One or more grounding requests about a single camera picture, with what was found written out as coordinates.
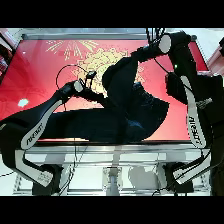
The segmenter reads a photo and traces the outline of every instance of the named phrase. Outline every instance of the black cloth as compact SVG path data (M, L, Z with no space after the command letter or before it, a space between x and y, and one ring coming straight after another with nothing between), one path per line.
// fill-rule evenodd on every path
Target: black cloth
M140 83L134 84L137 67L132 58L110 66L102 78L109 106L53 113L40 139L124 144L150 137L163 123L169 104L145 92Z

